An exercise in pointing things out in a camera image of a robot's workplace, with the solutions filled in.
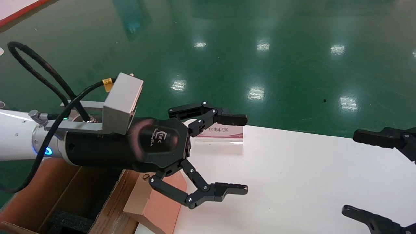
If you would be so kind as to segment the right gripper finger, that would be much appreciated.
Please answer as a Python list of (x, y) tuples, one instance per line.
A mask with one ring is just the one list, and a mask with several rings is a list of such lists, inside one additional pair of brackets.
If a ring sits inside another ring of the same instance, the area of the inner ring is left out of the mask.
[(406, 227), (383, 216), (379, 216), (363, 209), (345, 205), (342, 207), (342, 215), (361, 222), (369, 228), (371, 234), (415, 234), (416, 224)]
[(385, 127), (380, 132), (357, 129), (353, 140), (381, 148), (396, 148), (412, 162), (416, 162), (416, 128), (395, 129)]

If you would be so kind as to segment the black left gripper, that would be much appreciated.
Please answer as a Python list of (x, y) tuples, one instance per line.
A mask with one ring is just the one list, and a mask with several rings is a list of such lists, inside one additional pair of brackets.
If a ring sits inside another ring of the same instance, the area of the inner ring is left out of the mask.
[[(243, 137), (248, 123), (244, 114), (217, 108), (208, 102), (182, 105), (168, 110), (170, 119), (134, 118), (126, 134), (68, 132), (67, 160), (77, 166), (156, 172), (150, 186), (175, 202), (194, 209), (209, 202), (222, 202), (227, 194), (246, 195), (248, 185), (211, 183), (185, 159), (188, 137)], [(180, 120), (194, 119), (185, 126)], [(169, 168), (183, 172), (197, 188), (192, 194), (163, 181)]]

